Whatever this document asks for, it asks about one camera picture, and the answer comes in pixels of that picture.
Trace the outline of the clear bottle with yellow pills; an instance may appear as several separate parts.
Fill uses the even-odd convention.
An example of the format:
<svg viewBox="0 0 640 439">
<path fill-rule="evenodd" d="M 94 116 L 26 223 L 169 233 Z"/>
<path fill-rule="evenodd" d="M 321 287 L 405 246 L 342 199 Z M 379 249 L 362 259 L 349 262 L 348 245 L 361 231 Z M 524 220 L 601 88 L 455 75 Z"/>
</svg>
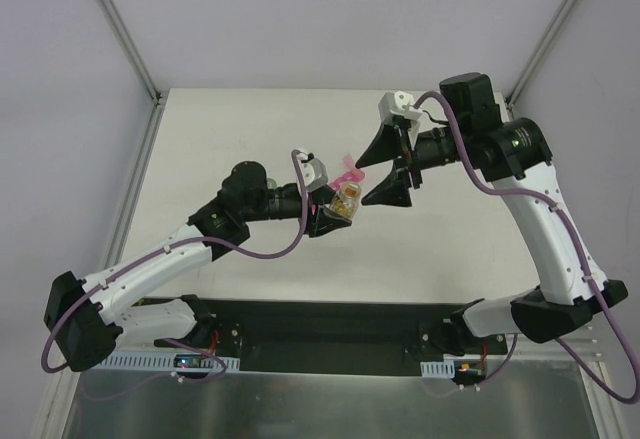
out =
<svg viewBox="0 0 640 439">
<path fill-rule="evenodd" d="M 333 213 L 338 214 L 348 220 L 352 220 L 359 207 L 360 197 L 358 199 L 346 198 L 342 194 L 340 187 L 336 192 L 336 195 L 334 196 L 329 208 Z"/>
</svg>

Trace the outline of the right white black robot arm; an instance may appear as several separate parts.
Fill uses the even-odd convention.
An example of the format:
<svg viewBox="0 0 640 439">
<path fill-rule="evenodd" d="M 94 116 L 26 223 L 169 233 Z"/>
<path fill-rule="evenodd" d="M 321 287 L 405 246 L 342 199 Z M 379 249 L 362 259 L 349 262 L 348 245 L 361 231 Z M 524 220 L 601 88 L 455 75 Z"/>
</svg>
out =
<svg viewBox="0 0 640 439">
<path fill-rule="evenodd" d="M 380 127 L 356 165 L 392 169 L 361 203 L 409 207 L 423 171 L 460 162 L 482 192 L 504 201 L 539 279 L 529 291 L 455 311 L 429 334 L 437 348 L 469 354 L 486 337 L 517 333 L 546 343 L 627 298 L 626 285 L 607 277 L 577 232 L 541 129 L 527 118 L 504 119 L 487 75 L 445 79 L 419 98 L 387 92 L 378 109 Z"/>
</svg>

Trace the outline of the pink weekly pill organizer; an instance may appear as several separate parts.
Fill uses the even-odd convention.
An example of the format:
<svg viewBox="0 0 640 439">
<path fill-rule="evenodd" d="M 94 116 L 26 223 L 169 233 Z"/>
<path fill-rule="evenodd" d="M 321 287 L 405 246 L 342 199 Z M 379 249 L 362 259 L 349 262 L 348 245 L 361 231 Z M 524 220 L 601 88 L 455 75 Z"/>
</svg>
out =
<svg viewBox="0 0 640 439">
<path fill-rule="evenodd" d="M 366 177 L 366 174 L 356 167 L 355 161 L 350 154 L 343 157 L 342 163 L 344 171 L 330 183 L 333 190 L 338 190 L 346 182 L 362 183 Z"/>
</svg>

